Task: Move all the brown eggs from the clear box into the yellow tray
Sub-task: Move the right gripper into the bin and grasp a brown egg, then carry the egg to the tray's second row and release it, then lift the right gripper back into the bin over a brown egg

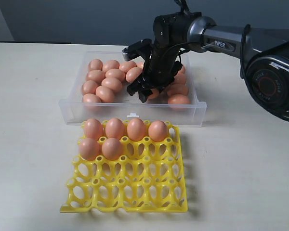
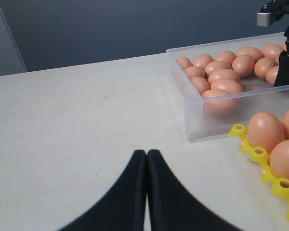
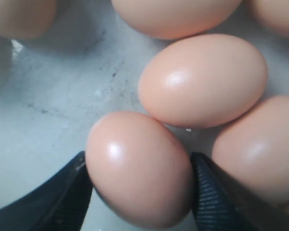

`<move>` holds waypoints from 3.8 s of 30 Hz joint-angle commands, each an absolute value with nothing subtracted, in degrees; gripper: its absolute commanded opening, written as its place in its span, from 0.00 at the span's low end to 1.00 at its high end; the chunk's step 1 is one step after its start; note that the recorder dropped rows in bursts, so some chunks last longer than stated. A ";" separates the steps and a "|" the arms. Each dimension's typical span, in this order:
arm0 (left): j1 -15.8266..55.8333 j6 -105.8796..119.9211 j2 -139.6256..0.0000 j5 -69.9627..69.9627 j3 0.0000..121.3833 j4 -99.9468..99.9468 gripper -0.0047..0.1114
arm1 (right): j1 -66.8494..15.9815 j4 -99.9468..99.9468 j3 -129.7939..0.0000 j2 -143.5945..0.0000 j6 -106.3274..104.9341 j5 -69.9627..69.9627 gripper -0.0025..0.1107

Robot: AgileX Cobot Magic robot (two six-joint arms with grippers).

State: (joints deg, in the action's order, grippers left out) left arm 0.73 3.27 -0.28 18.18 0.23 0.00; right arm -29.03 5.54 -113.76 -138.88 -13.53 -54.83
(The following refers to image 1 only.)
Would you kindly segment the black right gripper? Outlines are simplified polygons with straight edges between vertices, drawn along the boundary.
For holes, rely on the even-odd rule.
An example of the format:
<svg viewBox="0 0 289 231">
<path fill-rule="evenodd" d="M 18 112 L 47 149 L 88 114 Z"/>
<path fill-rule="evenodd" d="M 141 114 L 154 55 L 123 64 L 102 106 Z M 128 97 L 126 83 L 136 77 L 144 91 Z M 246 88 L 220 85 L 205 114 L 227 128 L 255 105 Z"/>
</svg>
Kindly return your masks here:
<svg viewBox="0 0 289 231">
<path fill-rule="evenodd" d="M 142 103 L 148 101 L 151 89 L 164 89 L 174 81 L 182 63 L 177 60 L 180 47 L 161 47 L 154 45 L 149 61 L 145 62 L 142 74 L 127 86 L 127 93 L 133 96 L 138 92 Z"/>
</svg>

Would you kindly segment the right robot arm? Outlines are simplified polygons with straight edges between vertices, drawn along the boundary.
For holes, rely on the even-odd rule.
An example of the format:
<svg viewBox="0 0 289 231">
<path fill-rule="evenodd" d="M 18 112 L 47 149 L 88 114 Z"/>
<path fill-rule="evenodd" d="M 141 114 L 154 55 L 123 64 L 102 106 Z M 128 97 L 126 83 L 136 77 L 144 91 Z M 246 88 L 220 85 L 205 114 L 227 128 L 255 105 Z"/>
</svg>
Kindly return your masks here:
<svg viewBox="0 0 289 231">
<path fill-rule="evenodd" d="M 218 26 L 201 13 L 161 15 L 153 23 L 154 39 L 123 50 L 126 61 L 142 57 L 142 73 L 127 88 L 145 102 L 152 89 L 163 91 L 174 81 L 182 53 L 216 52 L 240 61 L 240 77 L 253 100 L 289 122 L 289 29 Z"/>
</svg>

